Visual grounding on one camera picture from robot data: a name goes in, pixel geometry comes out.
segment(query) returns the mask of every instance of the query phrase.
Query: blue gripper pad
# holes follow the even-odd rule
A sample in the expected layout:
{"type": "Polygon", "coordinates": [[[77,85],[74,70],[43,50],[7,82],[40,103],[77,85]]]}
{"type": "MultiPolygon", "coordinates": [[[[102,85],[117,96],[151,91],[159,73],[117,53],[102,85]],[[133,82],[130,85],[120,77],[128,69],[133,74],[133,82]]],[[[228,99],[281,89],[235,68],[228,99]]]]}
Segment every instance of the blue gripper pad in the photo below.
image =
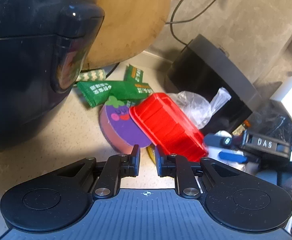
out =
{"type": "Polygon", "coordinates": [[[95,201],[76,224],[51,233],[16,229],[3,240],[292,240],[283,229],[246,234],[225,228],[198,200],[179,197],[173,189],[121,189],[117,196],[95,201]]]}

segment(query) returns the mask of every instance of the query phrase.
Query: black rice cooker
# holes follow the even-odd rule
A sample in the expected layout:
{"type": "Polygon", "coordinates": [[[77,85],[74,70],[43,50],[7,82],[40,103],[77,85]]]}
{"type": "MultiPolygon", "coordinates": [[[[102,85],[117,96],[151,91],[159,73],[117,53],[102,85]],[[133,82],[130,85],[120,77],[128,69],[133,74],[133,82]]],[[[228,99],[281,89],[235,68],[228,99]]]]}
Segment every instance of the black rice cooker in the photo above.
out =
{"type": "Polygon", "coordinates": [[[0,150],[54,117],[103,19],[94,0],[0,0],[0,150]]]}

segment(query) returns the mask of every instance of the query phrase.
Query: clear plastic bag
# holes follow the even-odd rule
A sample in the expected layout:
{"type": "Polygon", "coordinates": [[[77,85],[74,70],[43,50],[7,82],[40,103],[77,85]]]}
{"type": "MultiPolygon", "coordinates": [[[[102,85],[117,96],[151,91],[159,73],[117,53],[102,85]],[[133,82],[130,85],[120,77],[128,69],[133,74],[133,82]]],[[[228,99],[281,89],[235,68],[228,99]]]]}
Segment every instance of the clear plastic bag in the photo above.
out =
{"type": "Polygon", "coordinates": [[[198,129],[205,127],[213,114],[231,99],[225,88],[220,88],[210,103],[202,96],[188,91],[168,95],[198,129]]]}

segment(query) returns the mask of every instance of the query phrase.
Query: black air fryer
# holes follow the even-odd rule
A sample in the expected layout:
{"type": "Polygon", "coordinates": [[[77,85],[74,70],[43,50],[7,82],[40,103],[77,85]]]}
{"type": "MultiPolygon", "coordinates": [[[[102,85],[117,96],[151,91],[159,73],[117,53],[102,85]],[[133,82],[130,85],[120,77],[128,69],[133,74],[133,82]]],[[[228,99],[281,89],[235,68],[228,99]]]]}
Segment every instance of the black air fryer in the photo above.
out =
{"type": "Polygon", "coordinates": [[[0,0],[0,149],[57,113],[103,18],[94,0],[0,0]]]}
{"type": "Polygon", "coordinates": [[[220,87],[227,89],[231,100],[201,129],[205,135],[219,130],[233,132],[257,109],[262,98],[220,49],[198,35],[173,62],[165,77],[165,89],[197,93],[210,102],[220,87]]]}

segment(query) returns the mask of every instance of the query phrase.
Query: red mouth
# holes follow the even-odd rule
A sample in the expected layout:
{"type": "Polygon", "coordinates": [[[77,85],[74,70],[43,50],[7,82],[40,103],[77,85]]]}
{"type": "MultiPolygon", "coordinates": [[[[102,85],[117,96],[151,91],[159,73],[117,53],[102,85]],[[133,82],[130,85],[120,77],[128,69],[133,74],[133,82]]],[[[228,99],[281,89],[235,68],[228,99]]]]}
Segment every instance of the red mouth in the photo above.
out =
{"type": "Polygon", "coordinates": [[[124,121],[127,121],[129,119],[129,114],[121,115],[120,118],[124,121]]]}

